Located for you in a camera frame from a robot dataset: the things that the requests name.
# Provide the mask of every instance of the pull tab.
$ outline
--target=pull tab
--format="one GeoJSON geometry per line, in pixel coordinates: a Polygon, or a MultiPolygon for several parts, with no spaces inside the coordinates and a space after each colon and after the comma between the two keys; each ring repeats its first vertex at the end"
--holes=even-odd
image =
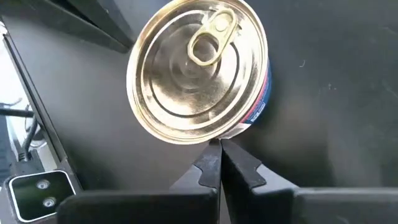
{"type": "Polygon", "coordinates": [[[221,9],[215,12],[190,39],[188,43],[188,56],[190,59],[202,67],[213,65],[218,62],[221,59],[225,47],[231,43],[232,34],[235,32],[237,24],[238,20],[232,9],[221,9]],[[193,47],[201,35],[210,35],[218,42],[217,53],[207,62],[203,62],[193,54],[193,47]]]}

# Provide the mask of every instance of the metal can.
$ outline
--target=metal can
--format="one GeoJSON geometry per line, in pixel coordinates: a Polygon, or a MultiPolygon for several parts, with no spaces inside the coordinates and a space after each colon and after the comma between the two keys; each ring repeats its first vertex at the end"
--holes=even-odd
{"type": "Polygon", "coordinates": [[[136,118],[174,144],[243,132],[270,91],[264,28],[241,0],[171,1],[143,28],[127,68],[136,118]]]}

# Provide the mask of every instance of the blue label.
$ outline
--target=blue label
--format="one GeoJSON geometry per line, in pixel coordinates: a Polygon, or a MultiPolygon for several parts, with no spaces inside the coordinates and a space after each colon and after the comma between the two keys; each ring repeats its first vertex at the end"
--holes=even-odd
{"type": "Polygon", "coordinates": [[[251,112],[251,114],[248,116],[248,118],[243,122],[244,124],[252,124],[255,122],[255,120],[259,117],[261,112],[264,110],[266,107],[266,104],[269,100],[269,96],[271,95],[271,69],[270,66],[268,66],[267,69],[267,81],[266,81],[266,86],[264,88],[264,91],[262,92],[262,95],[260,99],[257,102],[257,105],[255,106],[254,110],[251,112]]]}

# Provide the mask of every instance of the can label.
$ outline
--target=can label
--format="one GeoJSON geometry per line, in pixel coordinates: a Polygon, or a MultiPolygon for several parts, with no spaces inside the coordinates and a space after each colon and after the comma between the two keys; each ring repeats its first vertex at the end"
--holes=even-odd
{"type": "Polygon", "coordinates": [[[257,97],[256,102],[253,104],[252,108],[249,110],[247,115],[242,119],[242,121],[239,124],[237,124],[235,127],[233,127],[231,130],[229,130],[227,133],[222,134],[219,137],[219,139],[230,139],[245,131],[247,128],[250,127],[250,125],[252,125],[255,122],[255,120],[257,120],[261,112],[266,107],[269,97],[271,95],[271,83],[272,83],[271,69],[270,66],[268,65],[266,79],[264,80],[264,84],[262,85],[262,90],[260,91],[260,94],[257,97]]]}

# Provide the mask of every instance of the can lid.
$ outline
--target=can lid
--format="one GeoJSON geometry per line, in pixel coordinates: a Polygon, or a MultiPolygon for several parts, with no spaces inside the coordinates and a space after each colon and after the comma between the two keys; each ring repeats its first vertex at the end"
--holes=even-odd
{"type": "Polygon", "coordinates": [[[174,0],[133,47],[127,95],[139,122],[175,144],[215,138],[237,125],[266,80],[267,43],[240,0],[174,0]]]}

